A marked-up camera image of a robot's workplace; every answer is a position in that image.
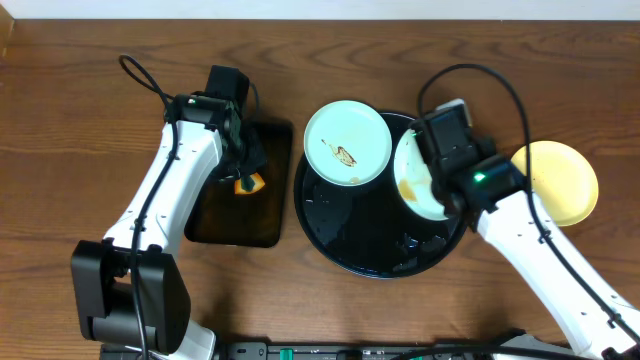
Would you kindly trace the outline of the green and yellow sponge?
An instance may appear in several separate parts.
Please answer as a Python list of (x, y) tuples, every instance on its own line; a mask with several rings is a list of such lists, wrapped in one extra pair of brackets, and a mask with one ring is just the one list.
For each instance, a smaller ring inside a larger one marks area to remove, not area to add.
[(250, 195), (259, 192), (265, 186), (265, 181), (259, 173), (243, 176), (234, 182), (235, 195)]

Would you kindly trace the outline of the light blue plate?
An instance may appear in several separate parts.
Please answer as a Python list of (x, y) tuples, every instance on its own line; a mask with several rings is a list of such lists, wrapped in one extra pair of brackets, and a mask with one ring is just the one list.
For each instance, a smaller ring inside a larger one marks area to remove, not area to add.
[(344, 187), (361, 186), (386, 168), (392, 137), (374, 108), (339, 100), (313, 114), (304, 131), (303, 147), (308, 164), (323, 180)]
[(394, 181), (400, 198), (417, 216), (430, 221), (444, 221), (444, 206), (432, 193), (432, 176), (424, 163), (413, 130), (400, 137), (393, 159)]

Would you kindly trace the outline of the yellow plate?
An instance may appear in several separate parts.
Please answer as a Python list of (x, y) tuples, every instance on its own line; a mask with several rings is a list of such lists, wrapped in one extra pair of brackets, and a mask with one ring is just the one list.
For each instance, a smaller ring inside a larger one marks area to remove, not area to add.
[(574, 148), (556, 141), (530, 144), (532, 187), (546, 214), (543, 221), (559, 227), (575, 225), (594, 210), (599, 184), (587, 159)]

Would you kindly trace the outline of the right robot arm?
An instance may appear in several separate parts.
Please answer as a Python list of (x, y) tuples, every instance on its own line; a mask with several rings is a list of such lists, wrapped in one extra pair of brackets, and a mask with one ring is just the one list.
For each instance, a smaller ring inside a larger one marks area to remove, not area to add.
[(569, 340), (594, 359), (639, 347), (639, 311), (562, 232), (583, 220), (598, 195), (593, 169), (553, 141), (526, 144), (511, 159), (469, 134), (420, 135), (435, 198), (519, 272)]

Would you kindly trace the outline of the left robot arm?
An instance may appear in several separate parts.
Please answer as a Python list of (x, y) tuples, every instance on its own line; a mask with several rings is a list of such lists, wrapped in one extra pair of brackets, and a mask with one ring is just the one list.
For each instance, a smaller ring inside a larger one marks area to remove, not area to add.
[(210, 359), (216, 336), (191, 318), (176, 264), (185, 225), (213, 171), (246, 172), (257, 141), (246, 98), (178, 95), (165, 112), (157, 154), (126, 210), (99, 242), (80, 241), (71, 273), (80, 332), (142, 358)]

